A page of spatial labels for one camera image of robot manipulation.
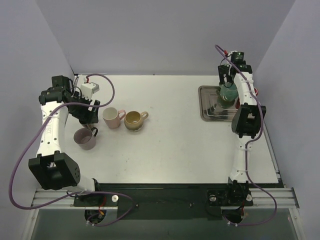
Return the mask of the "teal mug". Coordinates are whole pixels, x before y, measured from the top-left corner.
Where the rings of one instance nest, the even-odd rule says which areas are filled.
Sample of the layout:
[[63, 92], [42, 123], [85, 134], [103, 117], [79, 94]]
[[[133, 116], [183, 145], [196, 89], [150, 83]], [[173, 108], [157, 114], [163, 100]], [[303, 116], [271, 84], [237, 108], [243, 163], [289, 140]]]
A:
[[219, 96], [226, 102], [232, 102], [238, 97], [238, 89], [233, 84], [219, 84]]

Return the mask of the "lilac mug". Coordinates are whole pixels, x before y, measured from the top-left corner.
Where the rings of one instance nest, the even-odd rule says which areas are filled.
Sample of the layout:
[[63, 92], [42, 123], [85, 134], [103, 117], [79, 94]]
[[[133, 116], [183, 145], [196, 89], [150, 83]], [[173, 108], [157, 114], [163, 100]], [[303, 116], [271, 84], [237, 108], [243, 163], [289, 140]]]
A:
[[88, 151], [96, 146], [96, 136], [99, 130], [93, 128], [81, 128], [73, 135], [74, 142], [83, 150]]

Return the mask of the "pink mug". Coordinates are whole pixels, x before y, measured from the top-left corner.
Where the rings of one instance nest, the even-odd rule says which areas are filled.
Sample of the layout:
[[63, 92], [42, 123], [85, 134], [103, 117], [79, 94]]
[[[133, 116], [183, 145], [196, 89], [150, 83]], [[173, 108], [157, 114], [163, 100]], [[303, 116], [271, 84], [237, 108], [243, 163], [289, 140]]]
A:
[[110, 129], [116, 129], [121, 125], [121, 120], [126, 116], [125, 110], [117, 110], [114, 107], [108, 107], [103, 110], [102, 118]]

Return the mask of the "beige round mug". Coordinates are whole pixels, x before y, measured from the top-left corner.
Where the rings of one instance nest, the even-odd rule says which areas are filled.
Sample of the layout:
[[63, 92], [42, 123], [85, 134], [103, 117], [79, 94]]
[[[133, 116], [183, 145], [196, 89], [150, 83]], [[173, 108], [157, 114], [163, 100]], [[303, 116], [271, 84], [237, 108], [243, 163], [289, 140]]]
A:
[[141, 113], [137, 111], [130, 111], [124, 118], [124, 125], [127, 130], [131, 132], [137, 132], [143, 127], [144, 121], [148, 117], [149, 113], [147, 111]]

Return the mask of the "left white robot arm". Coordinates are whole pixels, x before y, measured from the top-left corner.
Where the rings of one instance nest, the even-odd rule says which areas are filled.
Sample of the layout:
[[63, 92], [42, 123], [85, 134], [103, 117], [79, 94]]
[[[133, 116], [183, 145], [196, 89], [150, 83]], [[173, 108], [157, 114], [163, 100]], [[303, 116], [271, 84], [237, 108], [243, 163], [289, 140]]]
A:
[[65, 127], [69, 115], [77, 118], [88, 130], [86, 141], [95, 137], [98, 130], [99, 100], [92, 101], [99, 91], [96, 83], [85, 82], [76, 90], [73, 81], [66, 76], [53, 76], [52, 86], [39, 96], [42, 122], [46, 125], [41, 133], [35, 158], [28, 167], [44, 190], [80, 192], [92, 206], [103, 200], [100, 185], [94, 178], [81, 174], [79, 165], [65, 152]]

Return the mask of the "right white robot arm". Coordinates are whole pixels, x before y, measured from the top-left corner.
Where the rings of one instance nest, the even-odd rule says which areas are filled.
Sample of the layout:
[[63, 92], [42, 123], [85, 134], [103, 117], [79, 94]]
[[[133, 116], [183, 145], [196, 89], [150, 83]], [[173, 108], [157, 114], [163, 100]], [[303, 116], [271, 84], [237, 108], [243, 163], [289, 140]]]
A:
[[228, 182], [247, 184], [249, 157], [253, 142], [263, 133], [266, 107], [261, 105], [254, 88], [252, 67], [244, 60], [240, 51], [227, 52], [218, 48], [227, 64], [218, 66], [220, 95], [225, 101], [230, 99], [228, 91], [237, 92], [239, 107], [232, 118], [231, 130], [236, 134], [234, 160]]

